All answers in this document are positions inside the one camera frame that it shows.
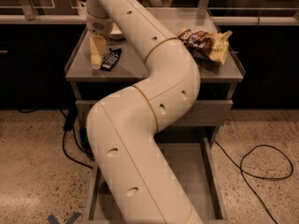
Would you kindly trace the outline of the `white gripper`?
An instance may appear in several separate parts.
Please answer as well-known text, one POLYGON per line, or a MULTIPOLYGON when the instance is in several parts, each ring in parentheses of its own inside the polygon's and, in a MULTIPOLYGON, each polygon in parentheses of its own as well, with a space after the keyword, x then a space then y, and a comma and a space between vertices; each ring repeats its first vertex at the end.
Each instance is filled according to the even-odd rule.
POLYGON ((98 70, 104 58, 106 40, 113 29, 113 21, 102 8, 99 0, 86 0, 87 27, 93 36, 90 38, 91 66, 98 70))

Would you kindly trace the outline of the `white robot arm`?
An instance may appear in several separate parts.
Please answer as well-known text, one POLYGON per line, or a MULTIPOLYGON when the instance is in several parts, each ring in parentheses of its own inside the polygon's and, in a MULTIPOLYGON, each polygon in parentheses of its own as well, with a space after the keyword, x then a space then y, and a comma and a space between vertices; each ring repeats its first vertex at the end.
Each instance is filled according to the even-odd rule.
POLYGON ((203 224, 154 135, 180 119, 200 89, 198 66, 177 37, 136 0, 95 0, 149 76, 97 102, 87 135, 126 224, 203 224))

